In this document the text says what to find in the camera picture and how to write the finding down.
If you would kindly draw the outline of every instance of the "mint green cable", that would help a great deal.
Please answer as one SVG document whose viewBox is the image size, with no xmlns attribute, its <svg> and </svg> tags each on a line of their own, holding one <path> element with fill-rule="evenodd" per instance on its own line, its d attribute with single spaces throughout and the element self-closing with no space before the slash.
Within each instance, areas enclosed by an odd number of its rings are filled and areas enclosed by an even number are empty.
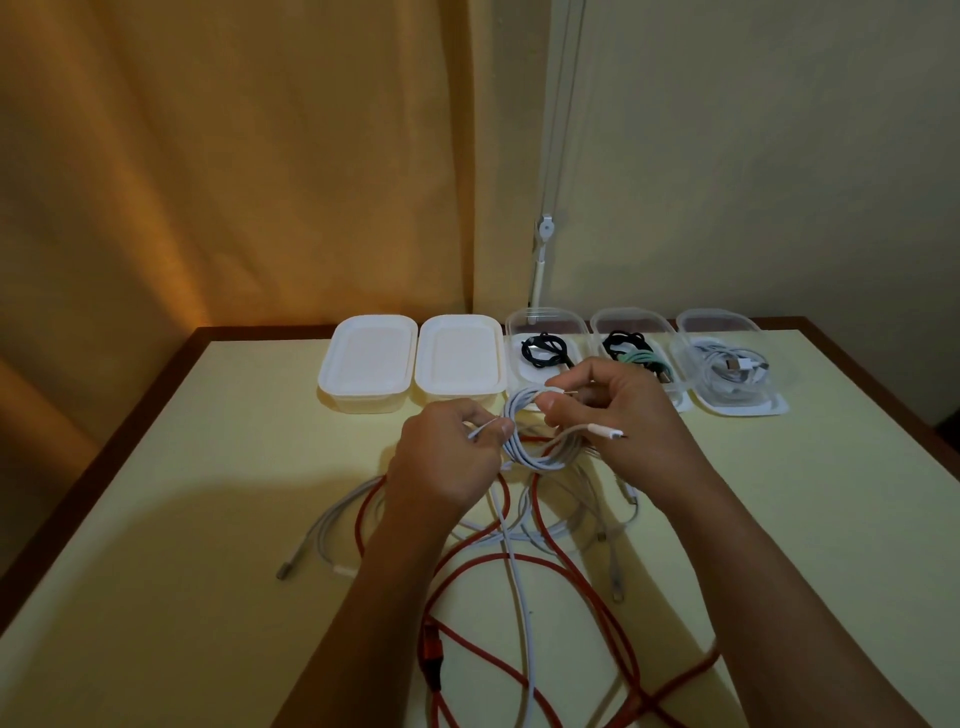
<svg viewBox="0 0 960 728">
<path fill-rule="evenodd" d="M 663 369 L 666 371 L 667 375 L 673 379 L 673 369 L 659 358 L 653 352 L 648 352 L 645 349 L 637 349 L 633 353 L 624 353 L 621 354 L 617 361 L 622 361 L 627 364 L 660 364 Z"/>
</svg>

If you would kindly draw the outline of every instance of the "coiled black cable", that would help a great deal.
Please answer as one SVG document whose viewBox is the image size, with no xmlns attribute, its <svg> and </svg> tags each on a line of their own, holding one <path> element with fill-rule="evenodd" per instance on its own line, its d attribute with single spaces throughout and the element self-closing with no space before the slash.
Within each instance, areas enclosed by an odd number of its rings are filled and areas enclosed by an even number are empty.
<svg viewBox="0 0 960 728">
<path fill-rule="evenodd" d="M 553 352 L 553 354 L 546 358 L 537 358 L 533 355 L 533 349 L 543 349 L 547 352 Z M 566 353 L 566 342 L 560 336 L 555 336 L 552 333 L 545 331 L 536 336 L 531 336 L 520 346 L 520 351 L 523 354 L 523 358 L 533 364 L 537 369 L 557 367 L 561 364 L 565 364 L 568 368 L 573 369 L 573 362 Z"/>
</svg>

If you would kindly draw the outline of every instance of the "hand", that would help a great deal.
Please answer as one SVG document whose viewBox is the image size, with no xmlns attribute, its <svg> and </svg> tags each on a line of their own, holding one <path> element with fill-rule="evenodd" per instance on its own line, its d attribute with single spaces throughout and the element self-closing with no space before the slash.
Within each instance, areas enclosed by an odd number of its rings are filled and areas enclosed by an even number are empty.
<svg viewBox="0 0 960 728">
<path fill-rule="evenodd" d="M 661 510 L 678 497 L 723 482 L 660 382 L 643 367 L 592 356 L 546 384 L 577 390 L 576 399 L 556 392 L 537 397 L 546 423 L 559 427 L 597 423 L 622 429 L 626 438 L 621 440 L 584 434 L 616 474 Z"/>
<path fill-rule="evenodd" d="M 485 425 L 474 440 L 463 422 Z M 444 538 L 490 488 L 500 471 L 500 449 L 514 423 L 495 418 L 474 400 L 427 404 L 403 424 L 387 469 L 384 518 L 436 528 Z"/>
</svg>

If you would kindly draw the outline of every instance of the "black cable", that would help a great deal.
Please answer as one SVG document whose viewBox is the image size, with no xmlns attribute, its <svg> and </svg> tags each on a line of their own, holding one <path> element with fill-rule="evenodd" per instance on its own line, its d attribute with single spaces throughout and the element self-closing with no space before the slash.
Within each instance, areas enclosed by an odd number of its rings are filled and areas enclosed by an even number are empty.
<svg viewBox="0 0 960 728">
<path fill-rule="evenodd" d="M 614 349 L 613 347 L 619 347 L 624 344 L 633 344 L 637 349 L 644 349 L 650 353 L 654 352 L 650 345 L 647 344 L 647 340 L 643 338 L 642 333 L 611 331 L 609 334 L 607 334 L 607 338 L 603 340 L 603 348 L 607 350 L 607 353 L 610 355 L 610 358 L 613 361 L 619 361 L 620 357 L 626 353 Z"/>
<path fill-rule="evenodd" d="M 531 349 L 543 349 L 547 352 L 553 352 L 552 356 L 545 359 L 538 359 L 533 355 Z M 554 336 L 552 333 L 539 333 L 531 336 L 523 342 L 520 347 L 523 358 L 533 364 L 537 369 L 546 369 L 547 367 L 558 367 L 565 364 L 573 369 L 573 362 L 566 354 L 566 342 L 560 336 Z"/>
<path fill-rule="evenodd" d="M 643 338 L 642 333 L 630 333 L 628 331 L 611 331 L 607 334 L 607 338 L 603 340 L 603 348 L 607 351 L 607 354 L 610 355 L 610 358 L 613 361 L 619 361 L 620 357 L 626 354 L 619 349 L 614 349 L 613 347 L 623 346 L 624 344 L 631 344 L 638 351 L 645 351 L 657 355 L 654 352 L 653 347 L 651 347 L 645 338 Z M 659 361 L 646 361 L 641 364 L 647 371 L 653 372 L 660 378 L 661 381 L 664 381 L 663 377 L 666 380 L 670 379 L 670 373 L 662 362 Z"/>
</svg>

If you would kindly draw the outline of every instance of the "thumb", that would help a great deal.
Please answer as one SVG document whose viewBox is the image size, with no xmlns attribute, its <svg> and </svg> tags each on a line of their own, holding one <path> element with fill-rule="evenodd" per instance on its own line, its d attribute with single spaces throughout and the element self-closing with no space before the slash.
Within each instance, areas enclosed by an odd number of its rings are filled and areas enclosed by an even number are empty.
<svg viewBox="0 0 960 728">
<path fill-rule="evenodd" d="M 572 425 L 586 425 L 598 420 L 595 407 L 587 407 L 578 401 L 558 392 L 544 392 L 534 400 L 540 412 L 543 413 L 546 423 L 551 427 L 570 427 Z"/>
<path fill-rule="evenodd" d="M 500 449 L 512 434 L 514 422 L 506 417 L 498 417 L 477 435 L 477 442 L 484 448 Z"/>
</svg>

